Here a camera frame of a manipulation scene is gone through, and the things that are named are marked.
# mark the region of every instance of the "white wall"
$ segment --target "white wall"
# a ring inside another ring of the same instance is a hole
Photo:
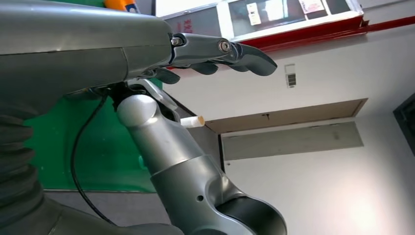
[[[275,206],[289,235],[414,235],[415,157],[398,124],[355,121],[364,147],[229,161],[226,173]]]
[[[409,0],[369,10],[365,18],[378,23],[415,15],[414,9]],[[411,25],[270,53],[280,68],[268,77],[224,67],[211,76],[174,70],[181,81],[164,89],[206,120],[364,97],[369,101],[361,115],[390,112],[415,92],[414,42]],[[294,89],[287,88],[283,69],[291,63],[297,67]]]

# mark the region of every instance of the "black flexible hose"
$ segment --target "black flexible hose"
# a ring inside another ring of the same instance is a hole
[[[78,134],[76,135],[75,142],[73,143],[72,147],[72,153],[70,155],[70,173],[72,175],[73,182],[75,183],[76,188],[78,189],[79,194],[81,194],[82,198],[85,200],[85,202],[91,207],[91,209],[103,220],[107,221],[108,223],[112,225],[116,225],[114,222],[112,222],[109,218],[107,218],[101,211],[98,210],[97,207],[94,206],[94,204],[90,201],[88,196],[85,194],[83,189],[81,188],[81,185],[78,181],[78,177],[76,176],[75,172],[75,156],[76,156],[76,148],[78,147],[79,139],[88,126],[88,124],[93,120],[93,118],[96,116],[96,114],[101,110],[102,106],[105,104],[105,101],[107,100],[107,95],[104,95],[98,104],[98,106],[95,108],[93,113],[90,115],[90,117],[87,119],[87,121],[82,125],[81,129],[79,130]]]

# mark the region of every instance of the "barcode label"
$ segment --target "barcode label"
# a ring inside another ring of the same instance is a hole
[[[247,9],[251,25],[261,24],[261,18],[259,17],[258,6],[256,5],[256,2],[248,4]]]

